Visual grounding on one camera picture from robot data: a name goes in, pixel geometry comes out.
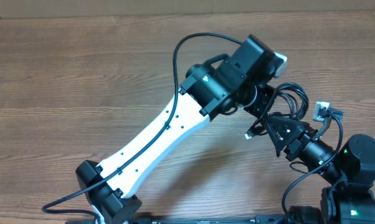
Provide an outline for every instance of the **robotic arm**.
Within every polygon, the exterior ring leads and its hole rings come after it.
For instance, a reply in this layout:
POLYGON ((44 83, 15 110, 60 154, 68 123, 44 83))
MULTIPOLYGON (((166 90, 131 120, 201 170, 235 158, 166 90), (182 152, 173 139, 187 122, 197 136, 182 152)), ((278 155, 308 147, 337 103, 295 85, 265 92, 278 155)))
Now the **robotic arm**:
POLYGON ((375 201, 369 190, 375 179, 375 140, 369 136, 355 135, 339 154, 336 153, 338 150, 334 152, 321 141, 320 137, 332 119, 341 125, 342 111, 331 108, 331 103, 318 102, 314 116, 317 121, 324 122, 320 131, 299 121, 304 117, 308 103, 302 88, 294 83, 286 83, 276 89, 267 85, 272 78, 278 78, 283 73, 287 58, 273 52, 252 35, 243 43, 210 33, 185 37, 174 53, 174 77, 180 45, 189 38, 204 35, 228 39, 240 44, 240 47, 232 56, 222 54, 203 64, 193 65, 180 89, 176 79, 176 94, 152 123, 108 159, 100 163, 84 161, 79 165, 76 174, 83 190, 45 205, 43 211, 70 212, 51 210, 49 207, 85 194, 95 211, 92 215, 97 217, 97 222, 127 222, 141 206, 141 201, 135 196, 136 191, 158 163, 183 139, 203 128, 217 115, 230 115, 241 107, 258 118, 247 131, 247 139, 268 133, 277 156, 284 151, 289 161, 301 159, 309 169, 305 175, 318 173, 332 184, 332 187, 322 191, 323 215, 317 208, 308 207, 292 207, 288 212, 283 204, 286 214, 278 216, 283 222, 325 223, 326 220, 333 220, 336 223, 349 223, 346 220, 353 220, 354 210, 361 214, 361 219, 355 220, 364 220, 355 223, 375 223, 375 201), (219 61, 222 61, 221 64, 214 68, 212 64, 219 61), (302 100, 301 108, 298 108, 292 95, 282 90, 294 91, 302 100), (268 114, 277 96, 289 99, 290 114, 268 114))

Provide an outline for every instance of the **white arm segment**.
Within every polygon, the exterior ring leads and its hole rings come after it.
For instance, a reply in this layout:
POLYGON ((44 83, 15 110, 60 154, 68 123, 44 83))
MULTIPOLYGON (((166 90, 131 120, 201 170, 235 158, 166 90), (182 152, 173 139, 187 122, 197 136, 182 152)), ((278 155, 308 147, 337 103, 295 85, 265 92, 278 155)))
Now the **white arm segment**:
MULTIPOLYGON (((174 118, 169 124, 170 128, 165 130, 157 141, 142 153, 142 155, 124 168, 120 175, 116 175, 107 181, 107 184, 112 190, 120 189, 123 192, 122 198, 132 197, 149 173, 162 159, 164 159, 183 139, 210 122, 210 117, 208 115, 203 116, 199 113, 201 106, 189 94, 178 94, 178 104, 174 118)), ((98 166, 103 168, 100 173, 103 178, 110 175, 153 139, 169 118, 173 103, 174 98, 168 103, 160 115, 145 127, 137 137, 114 155, 99 163, 98 166)))

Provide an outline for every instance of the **wall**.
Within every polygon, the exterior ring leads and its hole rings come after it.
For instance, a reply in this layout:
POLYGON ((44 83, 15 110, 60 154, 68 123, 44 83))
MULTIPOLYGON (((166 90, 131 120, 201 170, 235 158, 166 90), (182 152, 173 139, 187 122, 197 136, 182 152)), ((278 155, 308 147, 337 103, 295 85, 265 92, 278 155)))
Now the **wall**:
POLYGON ((3 19, 341 10, 375 10, 375 0, 0 0, 3 19))

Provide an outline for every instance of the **wooden table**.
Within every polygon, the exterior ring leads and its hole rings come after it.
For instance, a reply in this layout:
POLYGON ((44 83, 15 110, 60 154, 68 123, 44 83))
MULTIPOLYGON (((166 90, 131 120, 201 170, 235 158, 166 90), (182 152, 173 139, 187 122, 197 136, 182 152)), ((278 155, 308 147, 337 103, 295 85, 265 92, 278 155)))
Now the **wooden table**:
MULTIPOLYGON (((213 14, 0 20, 0 223, 63 223, 41 206, 79 189, 75 168, 101 161, 136 136, 173 94, 171 57, 185 35, 254 34, 288 56, 276 86, 304 87, 344 110, 344 142, 375 138, 375 11, 213 14)), ((200 37, 183 45, 179 77, 195 63, 237 46, 200 37)), ((277 101, 276 110, 287 105, 277 101)), ((178 146, 140 188, 140 212, 172 218, 281 213, 300 175, 276 158, 267 136, 242 138, 254 117, 218 116, 178 146)), ((324 136, 335 146, 335 124, 324 136)), ((318 207, 318 176, 296 186, 287 206, 318 207)), ((60 208, 89 208, 84 197, 60 208)))

